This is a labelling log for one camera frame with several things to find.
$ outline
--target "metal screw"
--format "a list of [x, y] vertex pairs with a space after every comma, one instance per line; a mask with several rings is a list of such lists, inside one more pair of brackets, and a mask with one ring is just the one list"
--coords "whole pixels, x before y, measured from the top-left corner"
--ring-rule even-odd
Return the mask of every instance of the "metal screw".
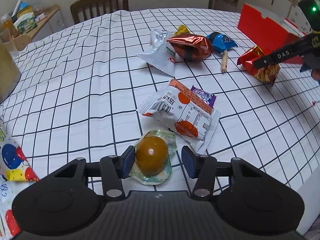
[[110, 189], [107, 191], [108, 197], [120, 197], [122, 195], [122, 191], [119, 189]]
[[198, 197], [206, 197], [210, 195], [210, 191], [205, 188], [196, 189], [195, 195]]

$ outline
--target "checkered tablecloth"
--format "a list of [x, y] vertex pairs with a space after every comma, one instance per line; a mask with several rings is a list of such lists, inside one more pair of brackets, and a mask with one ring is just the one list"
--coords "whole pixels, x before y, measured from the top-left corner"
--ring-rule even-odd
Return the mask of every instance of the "checkered tablecloth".
[[[36, 174], [43, 178], [82, 156], [96, 162], [121, 155], [142, 134], [166, 129], [137, 106], [171, 79], [136, 55], [147, 49], [150, 28], [175, 32], [184, 24], [195, 34], [213, 31], [233, 38], [228, 73], [220, 73], [221, 55], [202, 62], [177, 56], [175, 78], [217, 96], [221, 119], [207, 149], [218, 161], [241, 157], [297, 190], [320, 161], [318, 83], [300, 66], [282, 64], [274, 86], [264, 85], [236, 66], [254, 44], [236, 27], [240, 15], [209, 9], [117, 11], [74, 25], [32, 43], [17, 59], [22, 73], [12, 95], [1, 105], [4, 126], [22, 146]], [[124, 190], [192, 190], [181, 163], [185, 141], [177, 136], [173, 173], [164, 183], [145, 186], [132, 178]], [[102, 194], [101, 178], [90, 187]], [[218, 178], [215, 193], [228, 186]]]

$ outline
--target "open red cardboard box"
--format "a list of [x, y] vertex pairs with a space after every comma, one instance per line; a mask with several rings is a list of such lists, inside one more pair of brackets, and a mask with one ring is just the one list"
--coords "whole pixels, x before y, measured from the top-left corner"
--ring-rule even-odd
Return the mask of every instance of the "open red cardboard box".
[[[280, 18], [275, 13], [263, 8], [248, 4], [243, 5], [238, 29], [266, 54], [304, 36], [287, 19]], [[303, 59], [297, 56], [286, 60], [285, 63], [302, 64]]]

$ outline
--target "purple candy wrapper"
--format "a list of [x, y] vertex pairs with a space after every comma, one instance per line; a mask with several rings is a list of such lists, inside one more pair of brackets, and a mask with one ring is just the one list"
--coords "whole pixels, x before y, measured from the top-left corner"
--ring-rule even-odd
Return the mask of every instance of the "purple candy wrapper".
[[208, 93], [194, 86], [192, 86], [190, 90], [200, 97], [208, 106], [213, 108], [214, 101], [216, 100], [216, 96], [214, 94]]

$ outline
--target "chair backrest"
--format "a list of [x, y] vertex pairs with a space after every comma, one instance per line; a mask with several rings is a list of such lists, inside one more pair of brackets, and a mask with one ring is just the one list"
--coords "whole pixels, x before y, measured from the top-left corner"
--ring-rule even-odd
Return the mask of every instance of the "chair backrest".
[[[92, 19], [92, 18], [94, 18], [92, 6], [94, 6], [96, 8], [97, 16], [100, 16], [100, 4], [102, 4], [102, 6], [103, 6], [103, 14], [107, 13], [106, 4], [109, 5], [108, 7], [110, 10], [110, 13], [113, 13], [113, 12], [118, 11], [120, 9], [119, 8], [119, 1], [120, 0], [78, 0], [78, 1], [74, 2], [73, 4], [71, 4], [70, 10], [71, 10], [73, 20], [74, 20], [75, 24], [77, 24], [80, 22], [79, 11], [82, 11], [84, 20], [86, 21], [88, 19], [86, 11], [85, 11], [85, 9], [87, 7], [89, 7], [89, 12], [90, 12], [89, 19]], [[123, 7], [123, 10], [127, 10], [127, 11], [129, 10], [128, 0], [122, 0], [122, 7]]]

